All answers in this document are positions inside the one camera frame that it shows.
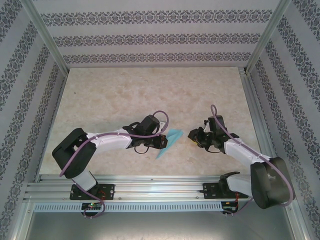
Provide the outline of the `light blue cloth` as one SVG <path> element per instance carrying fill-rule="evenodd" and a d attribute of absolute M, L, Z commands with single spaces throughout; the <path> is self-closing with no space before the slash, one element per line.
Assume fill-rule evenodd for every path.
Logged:
<path fill-rule="evenodd" d="M 167 145 L 165 148 L 161 149 L 156 156 L 156 159 L 159 159 L 161 156 L 165 154 L 165 152 L 171 148 L 183 135 L 183 131 L 181 129 L 170 129 L 167 133 Z"/>

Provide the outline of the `grey metal floor sheet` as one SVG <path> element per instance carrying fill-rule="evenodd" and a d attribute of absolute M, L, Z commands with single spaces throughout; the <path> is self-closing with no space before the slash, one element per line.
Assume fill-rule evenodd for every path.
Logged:
<path fill-rule="evenodd" d="M 85 219 L 79 213 L 32 216 L 26 240 L 305 240 L 295 234 L 284 213 L 259 218 L 219 212 L 106 213 Z"/>

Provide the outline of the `aluminium side rail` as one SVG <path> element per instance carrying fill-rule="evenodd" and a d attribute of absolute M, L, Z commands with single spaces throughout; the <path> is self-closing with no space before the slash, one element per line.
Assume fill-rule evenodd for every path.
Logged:
<path fill-rule="evenodd" d="M 243 86 L 260 152 L 264 155 L 268 155 L 269 157 L 274 158 L 277 156 L 277 154 L 274 150 L 274 146 L 272 144 L 272 140 L 252 80 L 246 73 L 244 67 L 239 67 L 238 72 Z"/>

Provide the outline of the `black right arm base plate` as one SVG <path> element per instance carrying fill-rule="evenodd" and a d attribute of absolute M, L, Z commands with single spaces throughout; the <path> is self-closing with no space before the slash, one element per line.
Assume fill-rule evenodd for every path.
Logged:
<path fill-rule="evenodd" d="M 228 186 L 218 182 L 207 182 L 202 184 L 202 190 L 205 199 L 235 199 L 238 196 L 240 199 L 248 199 L 249 196 L 240 192 L 231 191 Z"/>

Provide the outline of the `long aluminium mounting rail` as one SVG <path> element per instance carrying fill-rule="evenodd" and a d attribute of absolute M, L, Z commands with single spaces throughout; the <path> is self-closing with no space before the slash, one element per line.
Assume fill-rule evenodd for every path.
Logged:
<path fill-rule="evenodd" d="M 199 202 L 204 200 L 204 183 L 219 176 L 121 176 L 97 175 L 100 184 L 114 184 L 114 202 Z M 69 202 L 73 182 L 58 175 L 41 175 L 27 184 L 24 202 Z"/>

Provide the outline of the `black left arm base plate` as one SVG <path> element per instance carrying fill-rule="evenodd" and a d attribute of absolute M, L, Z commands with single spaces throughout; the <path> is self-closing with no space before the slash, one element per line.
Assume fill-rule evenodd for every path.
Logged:
<path fill-rule="evenodd" d="M 96 184 L 93 188 L 87 190 L 87 192 L 96 198 L 101 200 L 113 200 L 115 194 L 115 185 L 114 184 Z M 75 184 L 71 186 L 71 191 L 69 195 L 70 200 L 94 200 L 90 195 L 87 195 Z"/>

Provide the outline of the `aluminium frame post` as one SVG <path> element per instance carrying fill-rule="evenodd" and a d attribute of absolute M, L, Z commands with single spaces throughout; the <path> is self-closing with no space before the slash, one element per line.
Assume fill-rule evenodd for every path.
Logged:
<path fill-rule="evenodd" d="M 50 51 L 52 57 L 54 58 L 56 64 L 58 65 L 59 69 L 62 71 L 64 76 L 67 76 L 70 72 L 63 55 L 59 51 L 52 35 L 50 34 L 43 18 L 41 17 L 40 13 L 38 12 L 37 8 L 35 7 L 32 0 L 20 0 L 23 8 L 27 12 L 28 16 L 30 17 L 31 21 L 33 22 L 35 28 L 37 29 L 38 33 L 40 34 L 43 42 L 46 44 L 48 50 Z"/>
<path fill-rule="evenodd" d="M 262 35 L 260 36 L 260 39 L 257 42 L 257 45 L 255 46 L 247 62 L 247 65 L 245 67 L 245 73 L 247 75 L 251 73 L 253 68 L 255 67 L 256 62 L 258 61 L 260 55 L 262 54 L 262 51 L 267 45 L 269 39 L 271 38 L 273 32 L 275 31 L 278 23 L 280 22 L 291 1 L 292 0 L 279 0 L 277 7 L 271 15 L 269 22 L 267 23 Z"/>

